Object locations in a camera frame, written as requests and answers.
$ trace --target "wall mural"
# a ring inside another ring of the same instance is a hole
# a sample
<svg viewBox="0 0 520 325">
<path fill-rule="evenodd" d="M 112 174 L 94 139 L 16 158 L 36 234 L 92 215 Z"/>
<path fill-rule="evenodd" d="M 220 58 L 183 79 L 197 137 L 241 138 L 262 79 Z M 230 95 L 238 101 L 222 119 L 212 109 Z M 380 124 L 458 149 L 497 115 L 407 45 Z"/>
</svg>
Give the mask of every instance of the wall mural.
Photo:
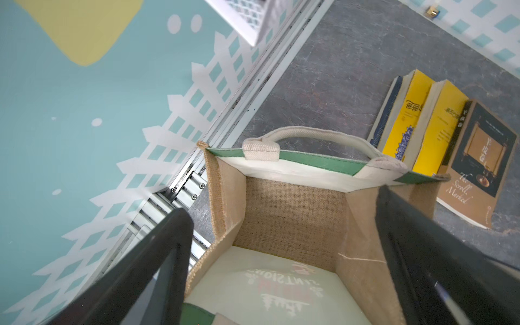
<svg viewBox="0 0 520 325">
<path fill-rule="evenodd" d="M 433 22 L 520 77 L 520 3 L 517 0 L 400 0 L 421 15 L 437 6 Z"/>
<path fill-rule="evenodd" d="M 0 4 L 1 325 L 75 297 L 296 4 L 256 47 L 203 0 Z"/>
</svg>

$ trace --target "green trim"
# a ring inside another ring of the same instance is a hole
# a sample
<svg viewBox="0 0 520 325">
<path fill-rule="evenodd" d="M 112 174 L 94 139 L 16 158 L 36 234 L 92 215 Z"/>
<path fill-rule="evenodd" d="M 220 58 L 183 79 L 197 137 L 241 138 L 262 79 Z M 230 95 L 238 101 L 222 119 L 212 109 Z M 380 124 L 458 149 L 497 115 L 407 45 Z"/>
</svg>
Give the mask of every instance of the green trim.
<svg viewBox="0 0 520 325">
<path fill-rule="evenodd" d="M 208 148 L 209 152 L 217 157 L 244 157 L 242 149 L 217 149 Z M 346 158 L 337 158 L 315 153 L 304 153 L 297 151 L 280 150 L 280 159 L 292 161 L 298 164 L 317 167 L 324 170 L 338 172 L 346 175 L 354 176 L 367 163 L 359 160 L 352 160 Z M 396 179 L 404 184 L 421 184 L 431 183 L 436 181 L 443 181 L 440 178 L 429 177 L 415 172 L 407 172 L 400 178 Z"/>
<path fill-rule="evenodd" d="M 302 165 L 321 168 L 354 176 L 367 163 L 358 160 L 329 157 L 320 154 L 280 150 L 280 159 L 296 162 Z"/>
<path fill-rule="evenodd" d="M 207 150 L 217 157 L 244 157 L 242 149 L 208 148 Z M 367 164 L 358 160 L 287 150 L 280 150 L 280 159 L 347 175 L 355 175 Z"/>
<path fill-rule="evenodd" d="M 400 183 L 404 184 L 422 184 L 422 183 L 433 183 L 437 181 L 443 181 L 440 178 L 430 177 L 416 172 L 407 172 L 400 178 L 396 179 Z"/>
<path fill-rule="evenodd" d="M 183 303 L 180 325 L 211 325 L 215 315 L 201 307 Z"/>
<path fill-rule="evenodd" d="M 217 157 L 245 157 L 242 149 L 207 148 L 206 150 Z"/>
</svg>

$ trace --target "white dot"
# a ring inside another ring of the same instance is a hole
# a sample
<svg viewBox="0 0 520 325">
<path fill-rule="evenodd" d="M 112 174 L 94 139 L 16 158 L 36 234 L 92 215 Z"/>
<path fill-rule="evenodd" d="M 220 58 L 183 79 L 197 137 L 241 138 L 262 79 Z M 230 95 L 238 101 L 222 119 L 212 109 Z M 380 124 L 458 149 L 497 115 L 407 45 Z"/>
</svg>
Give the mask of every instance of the white dot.
<svg viewBox="0 0 520 325">
<path fill-rule="evenodd" d="M 168 31 L 172 34 L 177 34 L 180 31 L 180 17 L 179 15 L 171 15 L 168 18 Z"/>
<path fill-rule="evenodd" d="M 202 17 L 200 15 L 195 15 L 193 18 L 191 18 L 191 31 L 193 33 L 197 33 L 200 31 L 200 28 L 202 27 Z"/>
<path fill-rule="evenodd" d="M 92 120 L 92 126 L 99 126 L 99 125 L 101 125 L 101 123 L 103 123 L 103 120 L 100 118 Z"/>
</svg>

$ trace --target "jute tote bag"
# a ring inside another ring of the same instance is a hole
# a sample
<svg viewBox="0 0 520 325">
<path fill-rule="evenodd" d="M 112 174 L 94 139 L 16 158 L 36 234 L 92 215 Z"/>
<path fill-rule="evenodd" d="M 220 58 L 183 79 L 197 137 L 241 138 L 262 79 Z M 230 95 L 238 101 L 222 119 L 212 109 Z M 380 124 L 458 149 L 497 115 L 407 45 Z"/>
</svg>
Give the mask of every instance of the jute tote bag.
<svg viewBox="0 0 520 325">
<path fill-rule="evenodd" d="M 369 159 L 280 150 L 276 141 L 288 137 L 334 141 Z M 364 139 L 309 127 L 280 128 L 245 140 L 242 149 L 198 145 L 206 160 L 215 242 L 188 275 L 187 300 L 214 264 L 247 249 L 336 273 L 370 323 L 405 324 L 374 220 L 378 188 L 389 185 L 431 218 L 445 178 L 414 173 Z M 263 274 L 253 271 L 250 283 Z M 269 308 L 272 297 L 263 299 Z M 275 303 L 288 308 L 286 301 Z M 292 305 L 289 313 L 302 306 Z"/>
</svg>

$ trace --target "grey floor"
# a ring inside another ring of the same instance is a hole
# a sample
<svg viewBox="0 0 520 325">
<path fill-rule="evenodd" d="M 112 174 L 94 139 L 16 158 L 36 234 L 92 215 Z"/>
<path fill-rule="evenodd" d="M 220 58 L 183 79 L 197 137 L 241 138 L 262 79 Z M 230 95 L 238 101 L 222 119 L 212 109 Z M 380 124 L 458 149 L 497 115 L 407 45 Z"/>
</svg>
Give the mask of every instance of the grey floor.
<svg viewBox="0 0 520 325">
<path fill-rule="evenodd" d="M 397 75 L 418 68 L 451 80 L 520 133 L 520 80 L 397 0 L 335 0 L 234 147 L 275 128 L 306 125 L 366 138 Z M 282 149 L 355 157 L 307 139 Z M 514 153 L 492 217 L 493 230 L 470 225 L 437 204 L 435 221 L 468 245 L 520 268 L 520 151 Z M 210 240 L 207 193 L 190 209 Z"/>
</svg>

